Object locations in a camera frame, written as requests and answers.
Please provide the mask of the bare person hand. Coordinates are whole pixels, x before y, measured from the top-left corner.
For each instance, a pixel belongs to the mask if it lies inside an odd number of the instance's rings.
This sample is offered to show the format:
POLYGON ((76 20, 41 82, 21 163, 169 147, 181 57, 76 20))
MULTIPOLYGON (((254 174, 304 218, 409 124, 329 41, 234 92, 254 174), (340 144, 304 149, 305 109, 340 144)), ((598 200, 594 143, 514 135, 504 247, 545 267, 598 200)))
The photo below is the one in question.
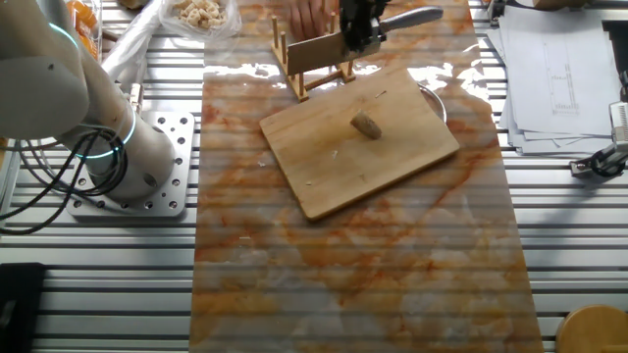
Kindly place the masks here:
POLYGON ((338 9, 338 0, 287 0, 287 19, 296 41, 324 35, 331 13, 338 9))

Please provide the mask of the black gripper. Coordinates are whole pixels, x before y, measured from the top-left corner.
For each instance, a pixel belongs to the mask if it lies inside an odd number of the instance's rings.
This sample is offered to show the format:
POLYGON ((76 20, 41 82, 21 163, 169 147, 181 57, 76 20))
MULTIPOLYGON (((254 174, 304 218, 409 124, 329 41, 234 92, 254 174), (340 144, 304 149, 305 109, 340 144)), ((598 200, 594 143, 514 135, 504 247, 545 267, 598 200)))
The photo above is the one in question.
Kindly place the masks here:
POLYGON ((340 0, 340 26, 345 53, 361 53, 379 40, 379 27, 353 24, 377 19, 383 14, 388 0, 340 0))

